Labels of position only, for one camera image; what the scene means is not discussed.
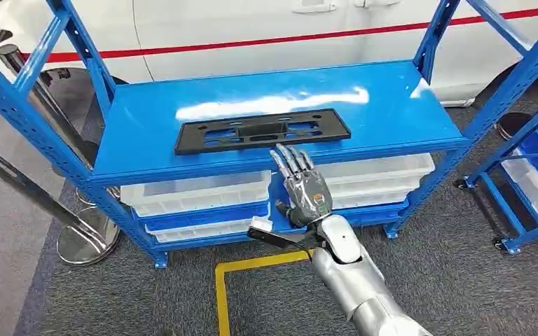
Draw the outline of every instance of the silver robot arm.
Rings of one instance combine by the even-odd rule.
[[[395,302],[345,218],[325,218],[317,233],[324,247],[315,249],[312,265],[361,336],[432,336]]]
[[[314,269],[361,336],[432,336],[395,302],[385,278],[348,221],[331,213],[331,193],[308,154],[279,144],[277,151],[270,154],[284,176],[291,199],[291,206],[278,202],[277,209],[293,226],[307,232],[278,235],[253,224],[248,235],[282,248],[302,247],[304,239],[316,238],[322,246],[312,257]]]

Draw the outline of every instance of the car door handle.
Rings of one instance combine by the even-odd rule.
[[[294,0],[291,11],[294,13],[323,13],[337,9],[335,0]]]
[[[354,0],[354,5],[361,8],[369,8],[371,6],[388,6],[401,2],[401,0]]]

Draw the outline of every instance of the white plastic bin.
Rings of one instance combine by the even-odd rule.
[[[145,225],[145,231],[154,235],[158,243],[177,242],[181,240],[213,237],[219,235],[229,235],[232,233],[246,232],[252,222],[252,218],[231,220],[227,222],[210,223],[203,225],[193,225],[176,227],[166,230],[150,231]]]
[[[124,185],[120,200],[139,217],[269,200],[271,171]]]
[[[333,209],[402,202],[434,168],[429,153],[317,165]]]
[[[521,151],[516,149],[513,155],[521,155]],[[525,196],[531,202],[535,212],[538,214],[538,171],[526,159],[506,160],[502,162],[503,168],[511,177]]]
[[[429,153],[317,165],[333,198],[412,191],[434,168]]]
[[[380,192],[363,195],[339,195],[333,197],[333,209],[349,209],[357,207],[367,207],[369,205],[390,204],[403,202],[407,194],[416,189],[419,185],[409,188],[386,189]]]

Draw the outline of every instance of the shelf foot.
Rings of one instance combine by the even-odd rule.
[[[463,176],[462,178],[455,180],[455,182],[453,182],[453,186],[459,190],[475,189],[475,185],[467,183],[467,178],[468,176]]]
[[[153,259],[153,266],[156,269],[162,270],[168,267],[168,252],[158,253],[158,255]]]
[[[520,248],[515,243],[514,239],[506,238],[506,239],[497,239],[494,242],[494,246],[496,246],[496,249],[499,249],[501,251],[506,251],[512,255],[519,254]]]
[[[399,231],[393,228],[389,228],[387,227],[387,225],[384,226],[384,229],[385,229],[385,235],[387,235],[388,239],[393,240],[393,239],[399,238]]]

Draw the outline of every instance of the shelf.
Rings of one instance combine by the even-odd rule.
[[[335,109],[352,138],[298,145],[317,164],[467,142],[410,61],[120,85],[90,180],[121,186],[274,169],[268,148],[174,155],[181,124],[320,108]]]

